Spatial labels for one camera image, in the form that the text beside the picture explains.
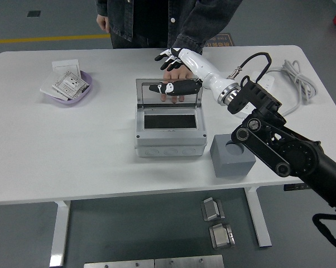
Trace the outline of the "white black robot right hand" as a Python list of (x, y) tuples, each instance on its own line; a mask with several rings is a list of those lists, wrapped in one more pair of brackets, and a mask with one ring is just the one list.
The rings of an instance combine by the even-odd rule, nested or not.
[(216, 102), (222, 106), (228, 105), (240, 91), (241, 87), (232, 78), (225, 78), (219, 70), (202, 55), (182, 48), (170, 48), (155, 57), (156, 61), (165, 59), (162, 70), (171, 71), (185, 65), (196, 78), (202, 81), (202, 86), (213, 93)]

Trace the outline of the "person's right hand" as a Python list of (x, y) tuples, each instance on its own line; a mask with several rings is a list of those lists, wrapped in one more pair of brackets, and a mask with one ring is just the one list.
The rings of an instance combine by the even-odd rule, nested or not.
[(100, 27), (100, 29), (102, 31), (105, 31), (107, 33), (110, 32), (109, 30), (109, 19), (106, 16), (102, 16), (102, 15), (97, 15), (97, 19), (96, 22), (98, 24), (98, 26)]

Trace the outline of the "person's left hand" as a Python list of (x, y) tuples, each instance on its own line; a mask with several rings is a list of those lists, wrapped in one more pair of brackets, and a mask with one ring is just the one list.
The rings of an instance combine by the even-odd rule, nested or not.
[[(166, 69), (163, 74), (164, 79), (190, 79), (192, 77), (193, 77), (192, 72), (185, 65), (182, 65), (181, 67), (173, 69), (171, 71), (168, 71)], [(171, 101), (173, 103), (183, 102), (184, 99), (185, 97), (183, 95), (179, 97), (177, 96), (171, 97)]]

